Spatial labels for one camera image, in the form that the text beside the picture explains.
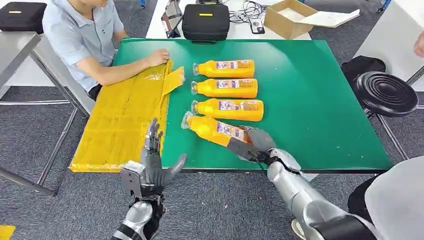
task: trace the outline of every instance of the black case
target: black case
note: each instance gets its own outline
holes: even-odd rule
[[[221,41],[230,29],[228,7],[222,4],[189,4],[182,18],[182,33],[192,41]]]
[[[0,30],[42,34],[46,6],[42,2],[9,2],[0,9]]]

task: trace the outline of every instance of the bottle label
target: bottle label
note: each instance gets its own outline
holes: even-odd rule
[[[245,131],[241,128],[231,126],[219,121],[216,124],[216,131],[218,133],[221,133],[221,134],[224,134],[229,137],[236,138],[240,141],[245,142]]]
[[[216,80],[217,89],[253,88],[253,81],[246,79]]]
[[[248,60],[216,62],[216,69],[248,69],[250,67],[251,64]]]
[[[244,111],[258,111],[259,110],[259,103],[258,101],[252,100],[252,101],[242,101],[240,103],[241,110]]]
[[[219,101],[219,110],[240,110],[240,106],[238,106],[233,101]]]

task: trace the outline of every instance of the black stool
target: black stool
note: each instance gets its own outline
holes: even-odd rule
[[[418,106],[414,89],[402,79],[380,71],[365,72],[352,87],[367,117],[377,116],[396,150],[408,159],[383,116],[393,118],[412,113]]]

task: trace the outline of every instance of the orange bottle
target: orange bottle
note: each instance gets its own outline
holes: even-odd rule
[[[264,103],[255,99],[216,99],[191,104],[191,112],[216,119],[258,122],[264,116]]]
[[[244,79],[207,79],[202,82],[191,82],[192,94],[203,94],[208,97],[226,97],[254,99],[258,94],[258,81],[254,78]]]
[[[190,129],[202,139],[227,147],[231,138],[248,143],[245,130],[217,121],[208,116],[194,116],[186,112],[181,122],[183,129]]]
[[[195,76],[201,74],[210,78],[253,78],[255,62],[253,60],[207,61],[193,64]]]

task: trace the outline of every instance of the green tabletop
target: green tabletop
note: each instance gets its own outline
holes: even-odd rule
[[[325,41],[225,40],[216,44],[192,44],[178,39],[128,38],[120,45],[114,65],[147,57],[166,48],[174,69],[185,68],[186,81],[171,93],[162,163],[169,167],[187,153],[186,170],[251,171],[256,163],[240,160],[224,147],[181,128],[181,120],[193,100],[190,93],[193,63],[208,60],[255,62],[257,99],[264,102],[260,122],[222,120],[239,126],[264,129],[280,149],[291,153],[306,173],[383,172],[392,164],[363,113],[338,63]]]

